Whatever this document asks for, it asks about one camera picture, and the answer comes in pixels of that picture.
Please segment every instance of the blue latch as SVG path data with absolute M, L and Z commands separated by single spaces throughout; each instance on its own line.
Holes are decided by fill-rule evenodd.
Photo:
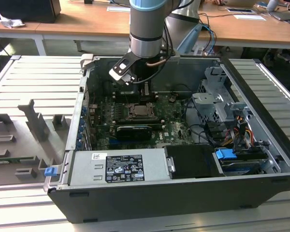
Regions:
M 44 175 L 45 176 L 57 176 L 57 171 L 58 171 L 57 167 L 46 168 Z
M 232 149 L 219 149 L 216 151 L 218 159 L 236 159 L 236 154 L 233 153 Z

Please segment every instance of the motherboard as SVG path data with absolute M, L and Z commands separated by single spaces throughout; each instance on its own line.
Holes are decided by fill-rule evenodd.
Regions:
M 163 148 L 194 144 L 183 112 L 184 100 L 159 94 L 155 102 L 131 103 L 104 97 L 91 105 L 90 120 L 96 150 Z

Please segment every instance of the power supply label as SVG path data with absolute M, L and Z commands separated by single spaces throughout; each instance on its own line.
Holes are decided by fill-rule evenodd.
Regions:
M 106 157 L 105 181 L 107 183 L 144 180 L 142 155 Z

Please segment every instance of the table leg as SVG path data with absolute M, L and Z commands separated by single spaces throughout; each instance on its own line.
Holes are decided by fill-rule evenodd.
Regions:
M 80 40 L 74 40 L 74 42 L 76 43 L 77 51 L 81 52 L 82 51 L 81 41 Z
M 35 41 L 35 45 L 37 46 L 37 49 L 39 51 L 39 55 L 46 56 L 47 51 L 46 51 L 46 46 L 45 46 L 45 40 L 37 38 L 37 39 L 34 39 L 34 41 Z

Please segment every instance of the paper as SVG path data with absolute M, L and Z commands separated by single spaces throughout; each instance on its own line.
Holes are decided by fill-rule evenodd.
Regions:
M 260 15 L 248 15 L 248 14 L 243 14 L 243 15 L 234 15 L 235 18 L 237 19 L 248 19 L 248 20 L 262 20 L 262 21 L 266 21 L 265 18 L 263 18 Z
M 6 28 L 10 28 L 10 29 L 15 28 L 15 27 L 22 27 L 25 25 L 23 21 L 21 21 L 20 19 L 9 19 L 9 18 L 3 17 L 1 14 L 0 14 L 0 22 Z
M 130 12 L 130 7 L 120 7 L 120 6 L 109 6 L 107 7 L 107 11 L 113 12 Z

